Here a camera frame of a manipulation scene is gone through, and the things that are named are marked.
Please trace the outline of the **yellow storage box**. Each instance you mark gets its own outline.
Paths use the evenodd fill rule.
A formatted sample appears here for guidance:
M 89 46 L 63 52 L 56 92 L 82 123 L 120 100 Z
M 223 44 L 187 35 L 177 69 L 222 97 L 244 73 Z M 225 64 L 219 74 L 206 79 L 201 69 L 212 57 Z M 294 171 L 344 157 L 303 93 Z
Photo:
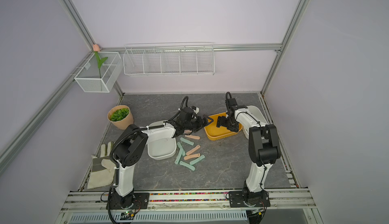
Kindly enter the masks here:
M 232 132 L 228 130 L 226 127 L 217 127 L 216 123 L 218 120 L 218 117 L 226 116 L 226 113 L 219 113 L 215 115 L 211 115 L 210 117 L 214 120 L 213 123 L 208 123 L 208 126 L 205 127 L 205 133 L 209 140 L 215 141 L 220 140 L 223 138 L 227 138 L 230 136 L 237 135 L 243 128 L 241 124 L 239 124 L 239 131 L 238 132 Z

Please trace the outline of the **mint knife long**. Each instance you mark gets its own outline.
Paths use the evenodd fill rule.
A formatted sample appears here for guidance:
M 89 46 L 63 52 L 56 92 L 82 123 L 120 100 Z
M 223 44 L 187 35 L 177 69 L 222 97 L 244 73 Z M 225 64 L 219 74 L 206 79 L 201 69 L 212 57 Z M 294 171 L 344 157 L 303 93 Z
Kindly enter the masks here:
M 178 152 L 178 155 L 177 155 L 177 157 L 176 157 L 176 160 L 175 160 L 175 164 L 177 165 L 177 164 L 179 164 L 179 162 L 181 161 L 181 153 L 180 152 Z

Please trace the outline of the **mint knife bottom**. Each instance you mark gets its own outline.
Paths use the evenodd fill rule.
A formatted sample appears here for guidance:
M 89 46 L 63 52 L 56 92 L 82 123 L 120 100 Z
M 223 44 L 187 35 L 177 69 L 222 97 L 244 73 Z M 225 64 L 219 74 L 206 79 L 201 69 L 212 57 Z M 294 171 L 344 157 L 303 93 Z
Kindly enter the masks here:
M 184 167 L 190 169 L 191 171 L 195 171 L 195 170 L 196 170 L 196 168 L 195 168 L 193 165 L 190 165 L 190 164 L 185 163 L 185 162 L 183 162 L 183 161 L 180 161 L 180 162 L 179 162 L 179 165 L 184 166 Z

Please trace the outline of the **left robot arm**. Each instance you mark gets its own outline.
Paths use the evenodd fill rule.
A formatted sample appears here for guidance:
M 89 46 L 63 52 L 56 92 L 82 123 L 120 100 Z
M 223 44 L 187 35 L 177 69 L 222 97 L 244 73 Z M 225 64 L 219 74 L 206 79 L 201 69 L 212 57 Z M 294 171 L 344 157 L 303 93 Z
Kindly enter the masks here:
M 188 96 L 185 96 L 178 112 L 169 120 L 146 127 L 131 124 L 125 129 L 109 154 L 115 164 L 115 181 L 108 193 L 107 209 L 129 209 L 134 205 L 134 168 L 148 143 L 191 135 L 214 122 L 207 115 L 198 115 L 198 112 L 198 107 L 188 106 Z

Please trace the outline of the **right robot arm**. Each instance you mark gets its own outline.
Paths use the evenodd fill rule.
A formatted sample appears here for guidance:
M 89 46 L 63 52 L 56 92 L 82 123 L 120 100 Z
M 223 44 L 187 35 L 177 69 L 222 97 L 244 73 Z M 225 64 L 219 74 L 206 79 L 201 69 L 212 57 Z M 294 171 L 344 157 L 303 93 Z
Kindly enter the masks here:
M 251 167 L 242 188 L 243 203 L 248 207 L 270 206 L 269 193 L 264 188 L 271 167 L 281 157 L 277 128 L 273 124 L 260 122 L 249 108 L 239 105 L 230 92 L 225 94 L 226 116 L 219 116 L 216 126 L 238 132 L 239 126 L 248 130 L 248 153 Z

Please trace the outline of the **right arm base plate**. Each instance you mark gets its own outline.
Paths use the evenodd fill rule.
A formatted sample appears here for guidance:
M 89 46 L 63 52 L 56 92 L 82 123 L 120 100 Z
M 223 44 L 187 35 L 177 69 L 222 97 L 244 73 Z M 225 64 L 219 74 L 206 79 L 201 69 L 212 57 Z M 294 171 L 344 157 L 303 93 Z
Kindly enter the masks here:
M 227 194 L 230 207 L 270 207 L 269 196 L 266 191 L 257 193 L 241 191 L 230 191 Z

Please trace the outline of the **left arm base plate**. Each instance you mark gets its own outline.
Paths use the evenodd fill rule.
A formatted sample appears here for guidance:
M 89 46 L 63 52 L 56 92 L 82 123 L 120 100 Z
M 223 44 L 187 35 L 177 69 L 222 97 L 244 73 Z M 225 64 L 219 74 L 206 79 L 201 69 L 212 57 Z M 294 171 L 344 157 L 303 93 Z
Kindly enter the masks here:
M 111 194 L 111 197 L 108 200 L 106 209 L 147 209 L 149 199 L 150 193 L 148 192 L 130 193 L 127 196 L 122 197 L 116 191 L 114 191 L 114 193 Z

